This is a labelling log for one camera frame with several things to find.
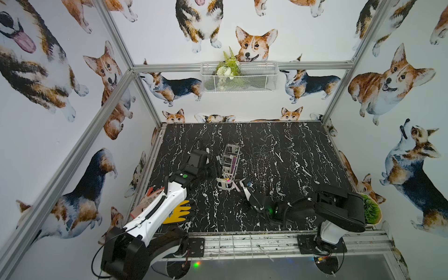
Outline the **white toothbrush holder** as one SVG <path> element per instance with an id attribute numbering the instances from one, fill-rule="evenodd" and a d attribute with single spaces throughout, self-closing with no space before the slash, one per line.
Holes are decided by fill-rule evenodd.
<path id="1" fill-rule="evenodd" d="M 233 156 L 236 156 L 238 158 L 238 162 L 234 174 L 231 174 L 231 162 Z M 217 177 L 218 189 L 225 191 L 232 190 L 232 183 L 226 184 L 224 179 L 229 178 L 232 180 L 232 182 L 235 182 L 235 176 L 238 168 L 239 158 L 240 158 L 240 147 L 238 145 L 233 144 L 227 144 L 222 155 L 217 156 L 218 163 L 220 164 L 221 167 L 221 171 Z"/>

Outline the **purple toothbrush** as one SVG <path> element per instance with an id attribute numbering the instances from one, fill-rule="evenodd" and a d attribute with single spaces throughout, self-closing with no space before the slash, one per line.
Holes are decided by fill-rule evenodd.
<path id="1" fill-rule="evenodd" d="M 238 158 L 236 156 L 233 156 L 232 157 L 232 162 L 231 162 L 231 174 L 234 174 L 237 162 L 238 162 Z"/>

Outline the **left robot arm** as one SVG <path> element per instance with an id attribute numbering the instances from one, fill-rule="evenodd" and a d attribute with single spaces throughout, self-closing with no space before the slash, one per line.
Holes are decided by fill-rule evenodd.
<path id="1" fill-rule="evenodd" d="M 164 178 L 162 193 L 128 224 L 114 227 L 106 235 L 100 263 L 104 277 L 141 280 L 149 268 L 164 257 L 188 255 L 187 232 L 174 227 L 162 236 L 154 235 L 187 198 L 188 191 L 203 180 L 216 177 L 219 168 L 216 157 L 208 150 L 189 152 L 186 163 Z"/>

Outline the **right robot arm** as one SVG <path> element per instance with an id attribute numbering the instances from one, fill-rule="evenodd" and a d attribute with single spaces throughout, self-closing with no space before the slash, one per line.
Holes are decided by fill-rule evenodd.
<path id="1" fill-rule="evenodd" d="M 346 233 L 362 233 L 366 229 L 364 199 L 356 192 L 322 185 L 308 197 L 274 202 L 250 181 L 242 180 L 239 190 L 270 225 L 285 228 L 306 217 L 324 219 L 318 226 L 318 243 L 336 245 Z"/>

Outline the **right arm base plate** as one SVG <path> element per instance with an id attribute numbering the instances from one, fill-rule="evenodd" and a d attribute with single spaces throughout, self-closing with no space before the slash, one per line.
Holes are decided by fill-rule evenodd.
<path id="1" fill-rule="evenodd" d="M 314 254 L 317 256 L 328 256 L 334 253 L 346 253 L 347 247 L 343 238 L 336 245 L 322 241 L 315 234 L 303 234 L 297 236 L 297 245 L 301 254 Z"/>

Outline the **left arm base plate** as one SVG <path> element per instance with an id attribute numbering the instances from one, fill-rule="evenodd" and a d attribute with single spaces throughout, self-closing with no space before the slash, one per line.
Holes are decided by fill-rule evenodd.
<path id="1" fill-rule="evenodd" d="M 205 251 L 204 238 L 183 238 L 180 247 L 173 255 L 175 258 L 203 257 Z"/>

